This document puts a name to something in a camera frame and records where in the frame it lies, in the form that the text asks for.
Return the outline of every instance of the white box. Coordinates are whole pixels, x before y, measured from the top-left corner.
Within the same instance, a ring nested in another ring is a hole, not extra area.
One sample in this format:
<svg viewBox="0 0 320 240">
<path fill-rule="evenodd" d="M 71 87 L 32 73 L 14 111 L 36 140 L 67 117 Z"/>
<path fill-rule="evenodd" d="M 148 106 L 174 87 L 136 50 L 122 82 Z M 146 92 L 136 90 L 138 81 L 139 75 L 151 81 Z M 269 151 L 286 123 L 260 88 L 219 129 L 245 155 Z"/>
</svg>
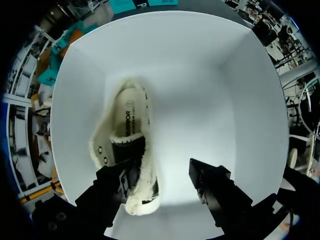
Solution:
<svg viewBox="0 0 320 240">
<path fill-rule="evenodd" d="M 225 166 L 253 204 L 278 191 L 287 160 L 288 118 L 266 50 L 243 25 L 166 11 L 108 23 L 74 42 L 64 57 L 53 93 L 51 140 L 71 203 L 96 179 L 88 141 L 125 77 L 139 78 L 153 102 L 161 208 L 139 218 L 119 213 L 108 236 L 194 240 L 221 235 L 189 178 L 190 158 Z"/>
</svg>

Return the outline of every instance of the white surface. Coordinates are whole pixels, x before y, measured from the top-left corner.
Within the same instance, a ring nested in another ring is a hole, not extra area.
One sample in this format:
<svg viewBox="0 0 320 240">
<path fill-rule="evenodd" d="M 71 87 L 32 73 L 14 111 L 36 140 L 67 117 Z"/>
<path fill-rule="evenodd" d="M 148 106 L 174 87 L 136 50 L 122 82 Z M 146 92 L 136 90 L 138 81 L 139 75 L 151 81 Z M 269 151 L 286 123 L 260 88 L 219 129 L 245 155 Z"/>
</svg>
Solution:
<svg viewBox="0 0 320 240">
<path fill-rule="evenodd" d="M 149 239 L 148 221 L 167 239 L 220 235 L 213 224 L 200 224 L 212 218 L 189 178 L 190 158 L 224 165 L 255 203 L 278 191 L 288 119 L 265 49 L 251 30 L 232 21 L 168 11 L 106 24 L 74 42 L 63 59 L 54 87 L 51 142 L 71 203 L 96 178 L 88 141 L 124 77 L 139 78 L 153 103 L 152 147 L 162 207 L 143 218 L 119 213 L 113 234 L 111 228 L 107 235 L 116 236 L 119 227 L 121 239 Z M 195 226 L 195 219 L 197 234 L 188 234 L 185 229 Z"/>
</svg>

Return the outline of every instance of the teal box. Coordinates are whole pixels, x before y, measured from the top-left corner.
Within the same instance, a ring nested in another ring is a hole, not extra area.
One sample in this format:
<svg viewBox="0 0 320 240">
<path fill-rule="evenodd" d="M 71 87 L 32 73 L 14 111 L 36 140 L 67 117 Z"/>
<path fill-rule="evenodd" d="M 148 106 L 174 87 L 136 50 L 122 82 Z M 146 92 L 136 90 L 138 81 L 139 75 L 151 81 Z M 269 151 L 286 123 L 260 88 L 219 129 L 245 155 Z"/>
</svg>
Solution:
<svg viewBox="0 0 320 240">
<path fill-rule="evenodd" d="M 38 78 L 37 81 L 41 84 L 52 86 L 56 83 L 58 72 L 48 68 Z"/>
<path fill-rule="evenodd" d="M 178 5 L 178 0 L 109 0 L 115 14 L 149 6 Z"/>
</svg>

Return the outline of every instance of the cable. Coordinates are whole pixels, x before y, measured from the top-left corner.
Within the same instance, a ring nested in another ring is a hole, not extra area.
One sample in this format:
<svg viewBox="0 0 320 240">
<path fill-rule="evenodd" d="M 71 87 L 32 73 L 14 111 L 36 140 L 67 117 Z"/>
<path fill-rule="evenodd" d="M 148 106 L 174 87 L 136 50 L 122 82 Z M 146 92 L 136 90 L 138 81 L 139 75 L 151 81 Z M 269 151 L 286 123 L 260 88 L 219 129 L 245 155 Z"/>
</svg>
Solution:
<svg viewBox="0 0 320 240">
<path fill-rule="evenodd" d="M 318 77 L 314 77 L 313 79 L 311 79 L 310 81 L 308 81 L 308 83 L 305 85 L 305 87 L 303 88 L 302 90 L 302 93 L 300 95 L 300 98 L 299 98 L 299 102 L 298 102 L 298 112 L 299 112 L 299 115 L 300 115 L 300 118 L 301 118 L 301 121 L 302 121 L 302 124 L 304 125 L 304 127 L 308 130 L 309 133 L 311 133 L 316 139 L 320 140 L 320 136 L 315 134 L 306 124 L 304 118 L 302 117 L 302 111 L 301 111 L 301 100 L 302 100 L 302 96 L 304 94 L 304 92 L 306 91 L 306 89 L 309 88 L 309 85 L 311 85 L 315 80 L 317 80 Z"/>
<path fill-rule="evenodd" d="M 294 213 L 292 211 L 290 211 L 289 213 L 290 213 L 290 225 L 289 225 L 289 231 L 290 231 L 294 225 Z"/>
<path fill-rule="evenodd" d="M 289 81 L 288 83 L 286 83 L 282 88 L 285 88 L 286 86 L 288 86 L 290 83 L 294 82 L 294 81 L 297 81 L 298 79 L 300 79 L 301 77 L 298 77 L 298 78 L 295 78 L 291 81 Z"/>
<path fill-rule="evenodd" d="M 295 85 L 289 86 L 289 87 L 287 87 L 287 88 L 284 88 L 283 91 L 284 91 L 284 90 L 287 90 L 287 89 L 290 89 L 290 88 L 292 88 L 292 87 L 294 87 L 294 86 L 296 86 L 296 85 L 298 85 L 298 83 L 296 83 Z"/>
</svg>

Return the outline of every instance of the shelf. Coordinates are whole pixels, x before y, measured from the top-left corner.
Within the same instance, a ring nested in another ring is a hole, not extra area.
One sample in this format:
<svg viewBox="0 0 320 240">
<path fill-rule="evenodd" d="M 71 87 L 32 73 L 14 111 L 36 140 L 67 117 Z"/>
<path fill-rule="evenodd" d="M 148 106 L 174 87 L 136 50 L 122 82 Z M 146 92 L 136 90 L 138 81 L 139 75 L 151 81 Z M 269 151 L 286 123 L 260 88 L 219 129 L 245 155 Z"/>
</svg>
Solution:
<svg viewBox="0 0 320 240">
<path fill-rule="evenodd" d="M 42 48 L 42 50 L 41 50 L 41 52 L 39 54 L 39 56 L 44 53 L 44 51 L 46 50 L 46 48 L 48 47 L 50 42 L 51 42 L 51 40 L 46 41 L 46 43 L 44 44 L 44 46 L 43 46 L 43 48 Z"/>
<path fill-rule="evenodd" d="M 14 122 L 14 135 L 15 135 L 15 147 L 18 150 L 25 149 L 26 155 L 18 155 L 17 158 L 19 163 L 17 163 L 17 170 L 21 173 L 22 179 L 28 187 L 31 184 L 38 186 L 37 177 L 33 169 L 33 164 L 29 149 L 28 140 L 28 112 L 29 108 L 25 108 L 25 119 L 19 119 L 15 117 Z"/>
<path fill-rule="evenodd" d="M 56 176 L 55 179 L 54 179 L 54 183 L 57 183 L 57 182 L 59 182 L 59 179 L 58 179 L 58 177 Z M 34 194 L 35 192 L 40 191 L 41 189 L 44 189 L 44 188 L 46 188 L 46 187 L 49 187 L 50 185 L 51 185 L 51 181 L 47 181 L 47 182 L 45 182 L 45 183 L 43 183 L 43 184 L 41 184 L 41 185 L 39 185 L 39 186 L 36 186 L 36 187 L 34 187 L 34 188 L 32 188 L 32 189 L 29 189 L 29 190 L 27 190 L 27 191 L 24 191 L 24 192 L 18 194 L 18 198 L 19 198 L 19 199 L 22 199 L 22 198 L 24 198 L 25 196 L 28 196 L 28 195 L 30 195 L 30 194 Z"/>
<path fill-rule="evenodd" d="M 17 185 L 17 187 L 19 189 L 19 192 L 22 193 L 22 190 L 21 190 L 21 187 L 20 187 L 17 175 L 16 175 L 16 171 L 15 171 L 15 168 L 14 168 L 14 162 L 12 160 L 11 150 L 10 150 L 10 137 L 9 137 L 10 107 L 11 107 L 11 105 L 8 104 L 7 113 L 6 113 L 6 140 L 7 140 L 7 146 L 9 148 L 8 149 L 8 153 L 9 153 L 10 167 L 11 167 L 11 170 L 12 170 L 12 173 L 13 173 L 13 176 L 14 176 L 15 184 Z"/>
<path fill-rule="evenodd" d="M 29 94 L 29 89 L 30 89 L 30 85 L 31 85 L 31 82 L 32 82 L 32 79 L 34 78 L 34 75 L 35 75 L 35 72 L 36 72 L 36 69 L 37 69 L 37 64 L 35 64 L 32 72 L 31 72 L 31 75 L 29 77 L 29 81 L 28 81 L 28 85 L 26 87 L 26 93 L 24 95 L 25 98 L 28 97 L 28 94 Z"/>
<path fill-rule="evenodd" d="M 39 36 L 40 36 L 40 32 L 37 32 L 37 33 L 35 34 L 35 36 L 34 36 L 33 41 L 26 47 L 26 50 L 27 50 L 27 51 L 26 51 L 26 54 L 23 56 L 23 58 L 22 58 L 22 60 L 21 60 L 21 63 L 20 63 L 20 65 L 19 65 L 18 69 L 17 69 L 17 73 L 16 73 L 16 75 L 14 76 L 14 79 L 13 79 L 13 82 L 12 82 L 12 87 L 11 87 L 11 90 L 10 90 L 10 93 L 11 93 L 11 94 L 13 94 L 13 92 L 14 92 L 14 87 L 15 87 L 17 78 L 18 78 L 18 76 L 20 76 L 21 67 L 22 67 L 22 65 L 24 64 L 24 62 L 25 62 L 25 60 L 26 60 L 26 58 L 27 58 L 27 56 L 28 56 L 28 53 L 30 52 L 32 46 L 37 42 L 37 39 L 38 39 Z"/>
</svg>

